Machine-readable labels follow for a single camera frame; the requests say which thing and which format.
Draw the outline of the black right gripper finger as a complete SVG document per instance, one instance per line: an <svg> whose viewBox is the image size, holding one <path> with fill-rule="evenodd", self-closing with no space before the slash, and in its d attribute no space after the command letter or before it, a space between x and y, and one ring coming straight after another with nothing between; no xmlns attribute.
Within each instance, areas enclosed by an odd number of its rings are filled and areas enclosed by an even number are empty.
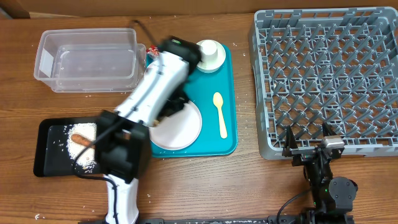
<svg viewBox="0 0 398 224"><path fill-rule="evenodd" d="M286 135L285 135L286 139L285 139L284 149L288 150L298 149L298 145L296 143L296 139L293 134L292 128L290 126L287 126L285 130L286 130Z"/></svg>
<svg viewBox="0 0 398 224"><path fill-rule="evenodd" d="M328 124L327 122L322 123L322 131L323 131L323 136L336 136L336 133L334 132L332 126Z"/></svg>

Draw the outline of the carrot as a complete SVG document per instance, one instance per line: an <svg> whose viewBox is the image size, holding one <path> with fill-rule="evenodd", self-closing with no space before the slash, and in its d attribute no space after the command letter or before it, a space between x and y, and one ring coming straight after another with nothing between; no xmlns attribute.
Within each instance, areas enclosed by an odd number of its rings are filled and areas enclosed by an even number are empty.
<svg viewBox="0 0 398 224"><path fill-rule="evenodd" d="M80 134L72 134L71 140L79 145L88 147L91 144L91 141L87 139L86 137L80 135Z"/></svg>

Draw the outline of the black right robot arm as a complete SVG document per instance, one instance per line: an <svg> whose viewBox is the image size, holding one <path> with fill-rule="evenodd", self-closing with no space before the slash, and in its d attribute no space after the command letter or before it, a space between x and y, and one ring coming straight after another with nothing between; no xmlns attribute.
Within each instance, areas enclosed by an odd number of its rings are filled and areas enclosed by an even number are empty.
<svg viewBox="0 0 398 224"><path fill-rule="evenodd" d="M286 127L284 157L292 158L293 166L302 166L304 177L310 188L297 194L281 206L275 217L276 223L317 223L317 224L354 224L354 218L348 215L353 209L358 185L346 177L334 177L330 162L339 159L345 149L345 143L332 127L322 124L323 138L313 149L299 150L296 138L290 126ZM283 215L284 208L297 198L311 193L313 208L306 208L296 216Z"/></svg>

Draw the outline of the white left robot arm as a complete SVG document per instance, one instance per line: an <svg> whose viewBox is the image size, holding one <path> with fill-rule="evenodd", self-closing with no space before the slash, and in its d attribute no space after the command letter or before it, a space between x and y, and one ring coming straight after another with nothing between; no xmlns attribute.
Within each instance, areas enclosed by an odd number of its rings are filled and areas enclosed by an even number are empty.
<svg viewBox="0 0 398 224"><path fill-rule="evenodd" d="M152 157L149 128L183 109L183 86L201 62L200 46L171 36L159 46L149 74L113 112L96 121L95 161L108 188L105 223L135 223L139 178Z"/></svg>

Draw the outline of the pink plate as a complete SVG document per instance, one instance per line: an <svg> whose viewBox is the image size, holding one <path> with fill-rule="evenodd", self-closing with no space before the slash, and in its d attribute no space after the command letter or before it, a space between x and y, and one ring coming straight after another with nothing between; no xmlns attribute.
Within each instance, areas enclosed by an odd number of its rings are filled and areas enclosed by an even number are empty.
<svg viewBox="0 0 398 224"><path fill-rule="evenodd" d="M200 110L189 101L183 110L164 118L157 126L150 128L150 140L163 149L176 151L193 144L202 128Z"/></svg>

